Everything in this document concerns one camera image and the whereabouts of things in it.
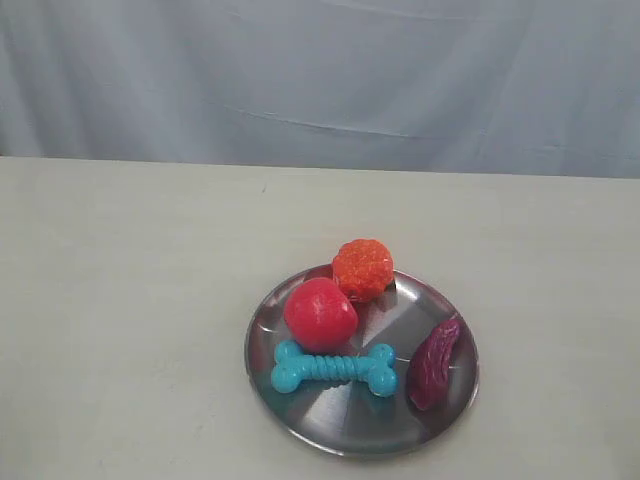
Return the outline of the red toy apple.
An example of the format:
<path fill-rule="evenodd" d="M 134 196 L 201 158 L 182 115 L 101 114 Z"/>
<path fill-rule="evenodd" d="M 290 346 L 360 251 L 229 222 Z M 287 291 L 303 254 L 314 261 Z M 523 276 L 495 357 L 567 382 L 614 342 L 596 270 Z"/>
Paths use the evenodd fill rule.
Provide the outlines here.
<path fill-rule="evenodd" d="M 313 278 L 300 284 L 285 303 L 284 320 L 299 345 L 322 354 L 346 344 L 359 324 L 351 302 L 328 278 Z"/>

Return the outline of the light blue backdrop cloth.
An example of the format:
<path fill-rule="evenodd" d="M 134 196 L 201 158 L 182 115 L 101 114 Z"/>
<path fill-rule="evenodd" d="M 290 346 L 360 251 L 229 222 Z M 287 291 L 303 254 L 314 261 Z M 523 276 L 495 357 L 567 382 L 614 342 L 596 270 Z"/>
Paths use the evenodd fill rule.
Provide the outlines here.
<path fill-rule="evenodd" d="M 5 1 L 9 156 L 634 178 L 635 1 Z"/>

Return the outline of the dark purple toy meat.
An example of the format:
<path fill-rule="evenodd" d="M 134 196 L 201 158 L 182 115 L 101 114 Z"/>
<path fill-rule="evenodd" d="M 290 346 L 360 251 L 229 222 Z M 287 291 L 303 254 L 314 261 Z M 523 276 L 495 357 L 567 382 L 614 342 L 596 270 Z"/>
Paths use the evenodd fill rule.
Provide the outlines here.
<path fill-rule="evenodd" d="M 439 323 L 413 354 L 406 378 L 406 393 L 420 411 L 440 405 L 449 388 L 450 358 L 461 333 L 457 316 Z"/>

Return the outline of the round stainless steel plate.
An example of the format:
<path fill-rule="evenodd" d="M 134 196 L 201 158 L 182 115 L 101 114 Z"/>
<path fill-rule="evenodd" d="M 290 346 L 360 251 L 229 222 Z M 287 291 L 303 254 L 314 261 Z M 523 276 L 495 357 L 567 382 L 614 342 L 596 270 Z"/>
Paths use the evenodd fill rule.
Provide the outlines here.
<path fill-rule="evenodd" d="M 404 454 L 450 430 L 476 397 L 479 361 L 474 336 L 443 295 L 400 271 L 394 273 L 395 280 L 383 295 L 357 306 L 360 325 L 341 351 L 347 356 L 363 356 L 376 344 L 392 346 L 399 379 L 393 396 L 375 396 L 360 382 L 307 381 L 287 394 L 272 387 L 276 347 L 291 337 L 283 317 L 286 300 L 303 282 L 330 275 L 328 265 L 298 272 L 277 285 L 254 312 L 244 360 L 251 386 L 265 409 L 295 437 L 343 457 Z M 421 411 L 405 389 L 409 362 L 431 330 L 451 318 L 459 322 L 460 335 L 449 360 L 448 392 L 439 405 Z"/>

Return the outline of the turquoise toy bone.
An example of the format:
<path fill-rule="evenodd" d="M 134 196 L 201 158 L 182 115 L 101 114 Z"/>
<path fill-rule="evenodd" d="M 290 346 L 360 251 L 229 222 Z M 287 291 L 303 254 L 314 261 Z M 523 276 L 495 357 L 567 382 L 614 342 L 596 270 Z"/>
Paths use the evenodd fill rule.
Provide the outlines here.
<path fill-rule="evenodd" d="M 370 393 L 381 398 L 393 396 L 398 389 L 394 369 L 396 354 L 388 344 L 377 344 L 364 356 L 331 356 L 305 353 L 293 340 L 277 345 L 271 385 L 279 393 L 297 390 L 305 381 L 361 382 Z"/>

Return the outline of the orange textured ball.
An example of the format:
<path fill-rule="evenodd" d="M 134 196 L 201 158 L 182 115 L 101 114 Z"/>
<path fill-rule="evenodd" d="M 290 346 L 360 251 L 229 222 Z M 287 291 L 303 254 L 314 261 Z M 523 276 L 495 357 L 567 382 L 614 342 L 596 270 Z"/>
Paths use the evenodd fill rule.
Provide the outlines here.
<path fill-rule="evenodd" d="M 346 297 L 366 303 L 394 282 L 390 250 L 375 239 L 356 239 L 342 245 L 331 263 L 334 282 Z"/>

